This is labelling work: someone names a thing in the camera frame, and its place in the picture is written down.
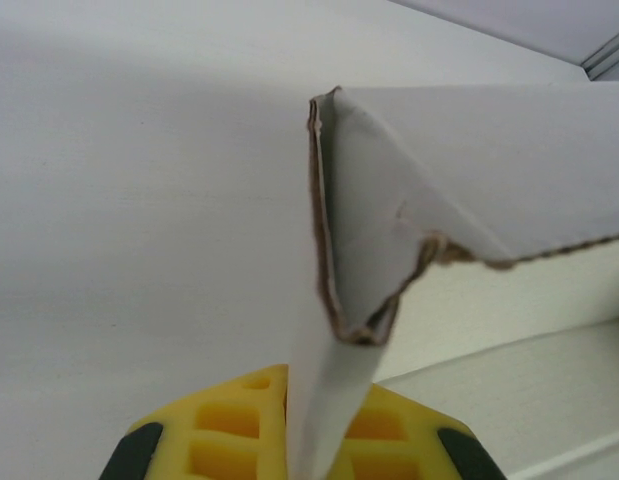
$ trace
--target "white cardboard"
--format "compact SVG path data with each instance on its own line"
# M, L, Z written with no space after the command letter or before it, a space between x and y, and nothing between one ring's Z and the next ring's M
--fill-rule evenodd
M311 106L324 312L305 328L328 326L332 345L323 336L326 346L311 352L305 343L292 361L294 383L313 372L304 401L320 408L290 412L294 428L314 428L288 448L311 445L316 431L327 447L303 452L316 469L298 468L291 455L292 479L326 474L400 295L432 263L502 269L619 240L619 84L336 89ZM332 371L362 384L334 388Z

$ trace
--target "cardboard edge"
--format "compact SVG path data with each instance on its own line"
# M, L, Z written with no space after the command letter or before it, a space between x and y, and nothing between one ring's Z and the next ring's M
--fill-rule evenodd
M519 263L529 263L539 259L550 259L619 241L619 234L617 234L541 252L529 257L522 257L511 261L494 262L478 258L470 250L451 240L444 232L430 232L421 243L418 259L413 267L412 273L380 304L378 309L370 316L363 327L353 332L346 332L344 328L346 324L344 312L338 299L334 281L332 238L325 198L324 165L321 143L322 122L320 119L321 112L319 106L321 101L333 97L339 90L342 90L342 87L337 86L327 94L312 98L309 102L309 119L307 120L307 129L309 132L309 184L313 217L312 223L318 259L316 286L318 295L326 309L332 332L337 340L343 343L357 345L385 345L390 338L392 327L398 314L400 297L433 263L451 265L453 263L480 262L486 267L494 270L508 270ZM375 331L375 327L383 319L386 319L388 322L388 328L384 329L384 331L379 334Z

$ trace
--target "white ceiling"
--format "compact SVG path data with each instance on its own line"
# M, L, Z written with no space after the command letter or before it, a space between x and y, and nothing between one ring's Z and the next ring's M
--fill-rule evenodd
M619 0L395 0L580 64L619 33Z

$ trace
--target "cardboard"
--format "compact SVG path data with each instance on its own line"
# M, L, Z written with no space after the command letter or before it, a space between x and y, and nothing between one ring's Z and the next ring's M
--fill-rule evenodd
M619 83L342 89L311 102L324 310L291 362L290 478L323 478L434 263L494 269L619 240Z

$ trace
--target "black rubber edge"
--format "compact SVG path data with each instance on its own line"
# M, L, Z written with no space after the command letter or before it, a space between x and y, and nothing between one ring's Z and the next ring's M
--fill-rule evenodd
M100 480L143 480L162 430L159 423L147 423L120 440Z
M453 428L441 428L438 438L462 480L507 480L476 438Z

